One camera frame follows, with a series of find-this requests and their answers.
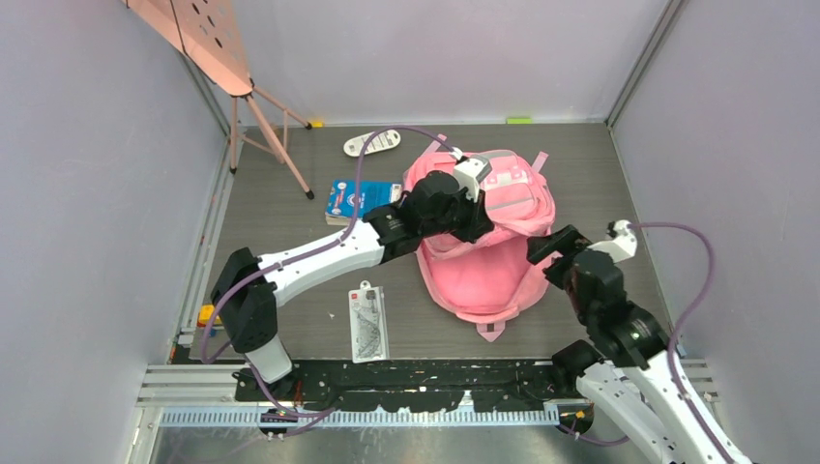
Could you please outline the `pink student backpack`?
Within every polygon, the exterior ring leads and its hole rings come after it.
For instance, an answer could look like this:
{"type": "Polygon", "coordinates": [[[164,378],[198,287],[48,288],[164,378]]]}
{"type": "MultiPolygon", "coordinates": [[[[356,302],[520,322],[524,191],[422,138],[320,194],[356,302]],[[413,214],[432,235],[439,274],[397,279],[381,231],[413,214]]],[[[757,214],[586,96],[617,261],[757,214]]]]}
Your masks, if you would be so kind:
{"type": "Polygon", "coordinates": [[[529,238],[550,234],[556,204],[542,174],[547,153],[532,162],[506,149],[480,156],[492,168],[481,187],[493,230],[473,244],[451,235],[427,238],[416,256],[432,300],[493,342],[548,288],[543,267],[530,264],[526,251],[529,238]]]}

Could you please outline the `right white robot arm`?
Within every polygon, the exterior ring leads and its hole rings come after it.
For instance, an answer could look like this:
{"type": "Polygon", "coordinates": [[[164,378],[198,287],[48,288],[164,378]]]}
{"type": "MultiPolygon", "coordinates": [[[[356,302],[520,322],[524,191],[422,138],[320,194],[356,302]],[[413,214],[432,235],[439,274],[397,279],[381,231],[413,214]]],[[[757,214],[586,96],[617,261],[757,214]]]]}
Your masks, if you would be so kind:
{"type": "Polygon", "coordinates": [[[552,384],[581,394],[652,463],[748,463],[684,372],[674,339],[627,294],[619,263],[638,246],[627,220],[596,243],[569,225],[527,241],[527,259],[568,296],[587,340],[556,353],[552,384]]]}

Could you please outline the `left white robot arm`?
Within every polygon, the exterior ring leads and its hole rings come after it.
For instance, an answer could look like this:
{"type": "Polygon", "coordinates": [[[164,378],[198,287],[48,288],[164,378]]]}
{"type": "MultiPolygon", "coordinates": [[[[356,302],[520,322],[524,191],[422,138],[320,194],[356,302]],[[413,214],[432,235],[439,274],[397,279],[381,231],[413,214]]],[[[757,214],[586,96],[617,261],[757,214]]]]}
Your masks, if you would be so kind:
{"type": "Polygon", "coordinates": [[[485,197],[479,183],[434,170],[396,202],[373,208],[341,232],[279,253],[234,251],[211,299],[230,346],[255,369],[261,390],[283,400],[297,385],[278,334],[280,307],[337,276],[413,253],[425,238],[476,242],[494,228],[485,197]]]}

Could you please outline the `light blue paperback book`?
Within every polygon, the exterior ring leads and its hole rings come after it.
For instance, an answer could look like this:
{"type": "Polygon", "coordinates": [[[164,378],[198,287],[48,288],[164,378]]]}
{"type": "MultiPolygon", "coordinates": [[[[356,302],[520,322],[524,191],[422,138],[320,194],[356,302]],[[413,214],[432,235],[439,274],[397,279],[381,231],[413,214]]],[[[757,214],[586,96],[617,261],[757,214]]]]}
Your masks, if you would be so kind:
{"type": "Polygon", "coordinates": [[[330,189],[325,221],[328,225],[345,226],[354,213],[354,203],[361,200],[359,217],[363,217],[372,209],[383,206],[399,199],[402,185],[399,183],[381,181],[361,181],[360,194],[356,195],[353,180],[335,180],[330,189]]]}

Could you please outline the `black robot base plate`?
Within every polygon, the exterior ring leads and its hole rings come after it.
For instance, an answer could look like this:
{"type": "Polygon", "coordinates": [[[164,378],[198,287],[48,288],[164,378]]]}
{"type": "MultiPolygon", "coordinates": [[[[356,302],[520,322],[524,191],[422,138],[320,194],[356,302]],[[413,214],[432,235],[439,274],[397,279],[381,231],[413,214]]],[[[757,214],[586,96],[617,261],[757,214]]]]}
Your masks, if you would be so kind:
{"type": "Polygon", "coordinates": [[[450,412],[464,400],[481,413],[536,411],[547,401],[581,396],[569,374],[549,360],[296,360],[266,388],[247,367],[233,377],[241,402],[273,397],[310,412],[450,412]]]}

